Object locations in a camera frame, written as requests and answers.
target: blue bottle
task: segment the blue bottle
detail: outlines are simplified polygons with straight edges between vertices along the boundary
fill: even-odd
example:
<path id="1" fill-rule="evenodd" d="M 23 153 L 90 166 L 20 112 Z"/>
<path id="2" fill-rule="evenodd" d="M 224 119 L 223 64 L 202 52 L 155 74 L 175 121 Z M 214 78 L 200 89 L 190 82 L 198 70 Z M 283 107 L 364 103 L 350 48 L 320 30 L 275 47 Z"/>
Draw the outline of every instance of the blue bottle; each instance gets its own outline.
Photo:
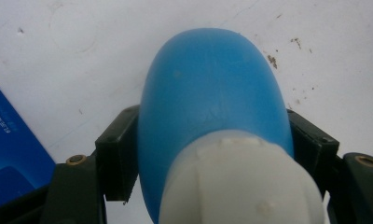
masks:
<path id="1" fill-rule="evenodd" d="M 259 50 L 227 30 L 184 32 L 157 54 L 140 107 L 139 172 L 154 223 L 174 158 L 199 137 L 221 130 L 252 133 L 293 156 L 283 98 Z"/>

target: white cap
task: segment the white cap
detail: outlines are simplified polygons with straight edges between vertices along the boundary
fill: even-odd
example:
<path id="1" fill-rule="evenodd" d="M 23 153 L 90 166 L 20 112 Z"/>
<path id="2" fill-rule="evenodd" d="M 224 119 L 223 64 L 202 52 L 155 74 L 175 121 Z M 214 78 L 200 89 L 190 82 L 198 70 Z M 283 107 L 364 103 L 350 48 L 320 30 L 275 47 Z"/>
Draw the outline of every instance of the white cap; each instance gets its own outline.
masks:
<path id="1" fill-rule="evenodd" d="M 324 223 L 309 174 L 274 144 L 241 131 L 209 133 L 174 161 L 159 224 Z"/>

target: bottle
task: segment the bottle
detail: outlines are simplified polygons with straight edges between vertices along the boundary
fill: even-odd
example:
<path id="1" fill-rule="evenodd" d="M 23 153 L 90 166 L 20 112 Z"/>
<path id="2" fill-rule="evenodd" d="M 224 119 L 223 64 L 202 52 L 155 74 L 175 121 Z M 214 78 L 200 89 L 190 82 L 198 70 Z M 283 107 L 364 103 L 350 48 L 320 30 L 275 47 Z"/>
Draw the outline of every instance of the bottle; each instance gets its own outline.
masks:
<path id="1" fill-rule="evenodd" d="M 140 107 L 139 173 L 154 223 L 174 160 L 201 137 L 222 131 L 251 134 L 294 155 L 283 98 L 259 50 L 228 30 L 183 32 L 152 62 Z"/>

